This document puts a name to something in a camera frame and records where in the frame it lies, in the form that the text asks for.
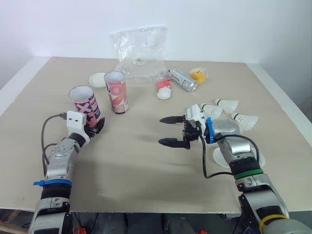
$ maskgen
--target yellow ring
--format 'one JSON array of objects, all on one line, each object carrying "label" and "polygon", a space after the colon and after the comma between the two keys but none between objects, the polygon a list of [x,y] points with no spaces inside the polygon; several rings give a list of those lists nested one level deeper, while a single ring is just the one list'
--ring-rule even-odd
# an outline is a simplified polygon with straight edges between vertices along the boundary
[{"label": "yellow ring", "polygon": [[259,230],[260,232],[262,233],[262,226],[264,225],[264,223],[270,219],[273,219],[273,218],[288,218],[287,216],[284,216],[282,214],[272,214],[272,215],[269,215],[269,216],[266,216],[264,217],[261,222],[259,223]]}]

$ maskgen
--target blue cable tie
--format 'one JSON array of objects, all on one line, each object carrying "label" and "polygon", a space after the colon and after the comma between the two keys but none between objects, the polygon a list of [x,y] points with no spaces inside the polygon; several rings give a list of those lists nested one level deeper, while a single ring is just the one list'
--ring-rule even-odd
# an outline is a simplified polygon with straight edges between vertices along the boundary
[{"label": "blue cable tie", "polygon": [[72,182],[66,179],[52,179],[48,181],[40,180],[40,181],[35,181],[33,185],[39,185],[40,187],[44,187],[47,184],[56,184],[56,183],[62,183],[62,184],[68,184],[72,186]]}]

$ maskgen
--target beige tabletop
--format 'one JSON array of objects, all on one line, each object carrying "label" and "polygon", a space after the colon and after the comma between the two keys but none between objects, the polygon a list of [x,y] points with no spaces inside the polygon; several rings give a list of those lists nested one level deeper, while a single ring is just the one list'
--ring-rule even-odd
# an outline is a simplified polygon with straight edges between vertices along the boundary
[{"label": "beige tabletop", "polygon": [[[35,208],[43,179],[40,131],[43,121],[74,109],[68,91],[87,85],[90,75],[113,70],[116,60],[51,58],[0,117],[0,207]],[[207,68],[209,79],[193,93],[173,81],[172,97],[159,100],[154,83],[128,85],[129,111],[116,115],[106,89],[95,89],[101,114],[101,134],[82,148],[75,163],[71,210],[88,212],[239,212],[234,178],[205,179],[201,145],[174,149],[158,144],[164,137],[182,137],[182,124],[159,119],[183,115],[195,103],[214,104],[216,98],[238,99],[238,112],[259,116],[245,135],[265,156],[263,167],[290,211],[312,209],[312,148],[280,105],[243,63],[166,62],[189,71]],[[45,143],[67,136],[66,122],[51,120]],[[208,173],[229,171],[212,158],[216,144],[207,145]]]}]

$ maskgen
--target white plate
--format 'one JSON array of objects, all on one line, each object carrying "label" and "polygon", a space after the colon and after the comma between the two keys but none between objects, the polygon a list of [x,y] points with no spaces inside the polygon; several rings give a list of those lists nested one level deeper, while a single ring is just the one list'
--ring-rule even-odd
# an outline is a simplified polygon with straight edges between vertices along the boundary
[{"label": "white plate", "polygon": [[106,73],[100,72],[100,73],[95,73],[89,78],[89,83],[98,89],[106,88],[105,80],[104,80],[104,75]]},{"label": "white plate", "polygon": [[[253,154],[255,155],[255,149],[251,147],[251,150],[253,151]],[[214,161],[220,166],[224,168],[229,168],[230,166],[225,161],[220,148],[216,148],[213,153]],[[261,152],[259,152],[259,164],[260,167],[263,167],[265,165],[265,158]]]}]

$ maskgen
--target silver can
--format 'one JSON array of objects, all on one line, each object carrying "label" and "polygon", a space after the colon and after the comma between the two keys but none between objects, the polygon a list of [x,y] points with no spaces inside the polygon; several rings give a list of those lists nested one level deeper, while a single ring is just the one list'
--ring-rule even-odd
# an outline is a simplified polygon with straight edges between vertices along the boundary
[{"label": "silver can", "polygon": [[171,69],[169,74],[171,79],[175,80],[188,92],[193,92],[198,86],[196,80],[193,80],[187,73],[181,71],[176,67]]}]

